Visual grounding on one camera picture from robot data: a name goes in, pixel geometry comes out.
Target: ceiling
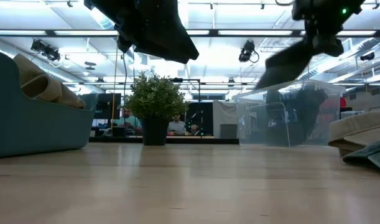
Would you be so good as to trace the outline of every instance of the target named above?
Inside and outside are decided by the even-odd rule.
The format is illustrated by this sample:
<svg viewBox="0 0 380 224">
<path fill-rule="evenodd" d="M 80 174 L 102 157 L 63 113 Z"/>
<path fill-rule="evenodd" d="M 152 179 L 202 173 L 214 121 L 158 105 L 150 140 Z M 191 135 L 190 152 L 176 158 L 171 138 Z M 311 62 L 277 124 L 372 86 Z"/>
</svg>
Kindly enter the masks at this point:
<svg viewBox="0 0 380 224">
<path fill-rule="evenodd" d="M 180 0 L 179 15 L 188 29 L 303 29 L 303 22 L 293 21 L 290 7 L 273 5 L 274 0 L 263 0 L 266 4 L 261 9 L 261 1 L 241 0 Z M 73 7 L 67 6 L 67 1 L 28 0 L 28 1 L 0 1 L 0 29 L 112 29 L 97 10 L 90 11 L 83 6 L 83 1 L 72 1 Z M 380 9 L 372 10 L 373 5 L 364 5 L 365 10 L 360 15 L 352 16 L 344 25 L 345 29 L 380 29 Z M 117 82 L 123 82 L 125 66 L 121 59 L 122 53 L 116 55 L 116 41 L 113 38 L 31 38 L 31 37 L 0 37 L 0 46 L 5 52 L 17 54 L 26 52 L 33 57 L 45 61 L 41 55 L 35 55 L 30 47 L 34 39 L 59 48 L 63 59 L 59 62 L 45 62 L 44 66 L 53 66 L 55 74 L 60 77 L 72 75 L 74 81 L 94 82 L 98 77 L 104 77 L 107 82 L 113 82 L 115 61 L 117 66 Z M 260 60 L 256 64 L 240 63 L 238 55 L 247 40 L 253 40 L 258 46 Z M 188 65 L 176 62 L 167 62 L 161 58 L 134 54 L 125 56 L 126 70 L 129 74 L 128 82 L 132 81 L 133 69 L 137 75 L 140 70 L 153 68 L 161 75 L 182 78 L 200 78 L 202 82 L 227 82 L 234 78 L 236 82 L 257 82 L 264 72 L 264 61 L 274 52 L 282 50 L 298 39 L 294 38 L 247 38 L 247 37 L 194 37 L 192 38 L 200 56 Z M 357 43 L 365 39 L 342 39 L 349 45 L 348 50 L 357 47 Z M 380 60 L 380 46 L 375 61 Z M 330 81 L 336 77 L 356 71 L 373 62 L 356 63 L 356 59 L 330 58 L 324 55 L 316 56 L 308 68 L 316 71 L 314 77 L 323 81 Z M 95 70 L 86 70 L 85 62 L 94 62 Z M 321 68 L 321 64 L 334 64 L 332 68 Z M 359 79 L 359 74 L 348 77 L 342 82 L 353 82 Z"/>
</svg>

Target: beige fabric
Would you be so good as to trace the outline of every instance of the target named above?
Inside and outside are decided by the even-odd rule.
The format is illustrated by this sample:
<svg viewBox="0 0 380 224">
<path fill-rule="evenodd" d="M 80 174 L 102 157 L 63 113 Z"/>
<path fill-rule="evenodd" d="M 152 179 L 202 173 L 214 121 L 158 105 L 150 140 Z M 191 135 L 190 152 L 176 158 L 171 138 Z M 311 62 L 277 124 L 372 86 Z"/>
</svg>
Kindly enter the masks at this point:
<svg viewBox="0 0 380 224">
<path fill-rule="evenodd" d="M 328 144 L 342 156 L 380 141 L 380 111 L 359 114 L 332 122 Z"/>
<path fill-rule="evenodd" d="M 48 76 L 25 56 L 14 57 L 21 75 L 21 90 L 30 98 L 84 108 L 85 102 L 63 83 Z"/>
</svg>

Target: black plant pot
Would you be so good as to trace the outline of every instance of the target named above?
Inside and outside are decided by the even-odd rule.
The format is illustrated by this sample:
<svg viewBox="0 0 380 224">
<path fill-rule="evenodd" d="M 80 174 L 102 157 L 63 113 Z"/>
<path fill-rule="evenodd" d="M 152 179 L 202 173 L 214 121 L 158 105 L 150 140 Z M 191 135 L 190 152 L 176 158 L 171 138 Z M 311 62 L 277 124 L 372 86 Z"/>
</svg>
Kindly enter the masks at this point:
<svg viewBox="0 0 380 224">
<path fill-rule="evenodd" d="M 164 146 L 169 120 L 164 118 L 142 118 L 142 142 L 145 146 Z"/>
</svg>

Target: wooden table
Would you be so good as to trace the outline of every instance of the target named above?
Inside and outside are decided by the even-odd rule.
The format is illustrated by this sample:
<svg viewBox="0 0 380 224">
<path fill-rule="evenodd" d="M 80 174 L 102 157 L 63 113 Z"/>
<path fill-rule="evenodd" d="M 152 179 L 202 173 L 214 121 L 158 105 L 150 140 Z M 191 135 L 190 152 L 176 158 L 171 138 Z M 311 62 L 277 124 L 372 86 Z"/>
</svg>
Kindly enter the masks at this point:
<svg viewBox="0 0 380 224">
<path fill-rule="evenodd" d="M 380 173 L 329 147 L 92 143 L 0 159 L 0 223 L 380 223 Z"/>
</svg>

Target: computer monitor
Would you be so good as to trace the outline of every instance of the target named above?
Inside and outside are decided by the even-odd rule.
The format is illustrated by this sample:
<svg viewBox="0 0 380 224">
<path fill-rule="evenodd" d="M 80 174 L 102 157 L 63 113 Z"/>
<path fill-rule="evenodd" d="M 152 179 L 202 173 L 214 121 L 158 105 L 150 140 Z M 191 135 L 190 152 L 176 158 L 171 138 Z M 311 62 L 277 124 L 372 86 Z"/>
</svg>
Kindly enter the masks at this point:
<svg viewBox="0 0 380 224">
<path fill-rule="evenodd" d="M 111 119 L 113 117 L 113 93 L 102 93 L 98 95 L 95 119 Z M 115 93 L 114 118 L 120 118 L 121 94 Z"/>
</svg>

